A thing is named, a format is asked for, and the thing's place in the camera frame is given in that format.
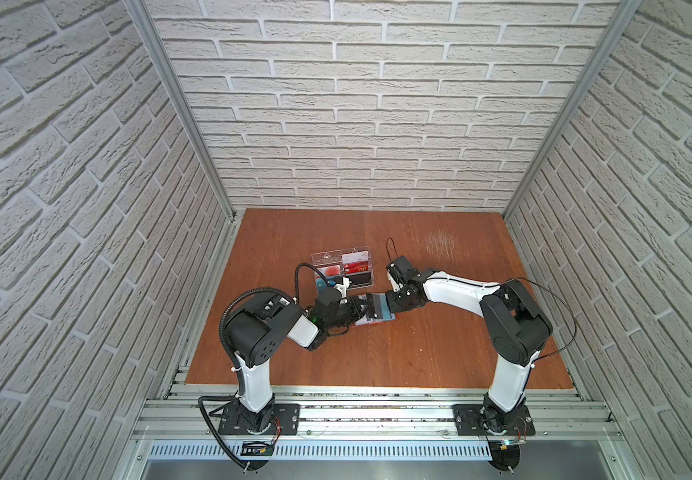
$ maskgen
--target scratched wood surface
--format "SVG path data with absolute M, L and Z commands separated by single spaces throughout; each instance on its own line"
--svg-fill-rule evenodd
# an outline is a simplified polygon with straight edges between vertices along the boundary
M 498 214 L 247 210 L 207 318 L 187 383 L 233 384 L 217 327 L 226 305 L 258 286 L 294 292 L 293 271 L 311 254 L 368 245 L 375 285 L 350 294 L 390 289 L 387 237 L 419 270 L 428 266 L 472 280 L 524 276 L 511 237 Z M 301 303 L 315 297 L 313 273 L 301 271 Z M 553 340 L 544 349 L 556 349 Z M 271 360 L 274 385 L 487 388 L 495 350 L 484 320 L 453 306 L 428 303 L 377 325 L 356 326 L 309 352 L 284 342 Z M 528 388 L 571 389 L 560 356 L 536 364 Z

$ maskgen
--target clear plastic card organizer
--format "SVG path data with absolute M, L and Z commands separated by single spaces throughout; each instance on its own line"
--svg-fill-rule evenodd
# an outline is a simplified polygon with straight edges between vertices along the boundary
M 369 246 L 355 246 L 312 254 L 311 263 L 328 280 L 338 275 L 348 278 L 351 281 L 349 290 L 374 285 L 373 256 Z M 317 292 L 321 292 L 325 287 L 324 282 L 319 275 L 313 275 L 317 282 Z

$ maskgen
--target brown wooden tabletop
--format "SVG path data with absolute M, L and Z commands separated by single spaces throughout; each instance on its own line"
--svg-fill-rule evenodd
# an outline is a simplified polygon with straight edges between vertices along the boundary
M 218 339 L 226 305 L 240 293 L 274 286 L 294 294 L 293 271 L 311 254 L 349 246 L 370 247 L 375 285 L 349 294 L 385 292 L 387 237 L 419 270 L 429 266 L 471 280 L 524 276 L 498 214 L 342 210 L 247 210 L 207 318 L 187 383 L 235 384 Z M 301 271 L 301 304 L 313 304 L 313 272 Z M 544 352 L 556 349 L 550 340 Z M 488 388 L 495 350 L 484 320 L 453 306 L 428 303 L 396 320 L 331 337 L 309 352 L 284 342 L 271 360 L 274 385 Z M 561 356 L 536 363 L 528 388 L 573 388 Z

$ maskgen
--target white brick wall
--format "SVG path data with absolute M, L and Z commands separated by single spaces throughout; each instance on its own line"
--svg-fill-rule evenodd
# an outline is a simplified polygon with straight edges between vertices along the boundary
M 692 478 L 692 2 L 642 3 L 509 228 L 642 471 Z
M 501 211 L 616 2 L 148 5 L 241 213 Z
M 0 478 L 110 478 L 224 223 L 123 2 L 0 2 Z

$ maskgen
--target black mounting plate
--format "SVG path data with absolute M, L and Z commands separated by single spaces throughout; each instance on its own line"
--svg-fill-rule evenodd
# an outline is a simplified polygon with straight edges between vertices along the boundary
M 453 405 L 453 415 L 455 415 L 455 427 L 458 429 L 458 436 L 470 437 L 486 435 L 487 431 L 482 427 L 484 418 L 479 414 L 482 405 Z M 533 426 L 533 419 L 530 417 L 530 410 L 522 405 L 515 417 L 514 423 L 508 425 L 506 435 L 517 435 L 517 430 L 524 436 L 534 436 L 536 428 Z
M 231 402 L 225 406 L 221 414 L 221 426 L 217 432 L 221 435 L 247 435 L 247 430 L 239 425 L 238 402 Z M 272 417 L 279 419 L 282 425 L 282 435 L 297 435 L 297 425 L 300 421 L 301 406 L 297 403 L 275 403 L 271 413 Z M 273 424 L 261 435 L 274 435 Z

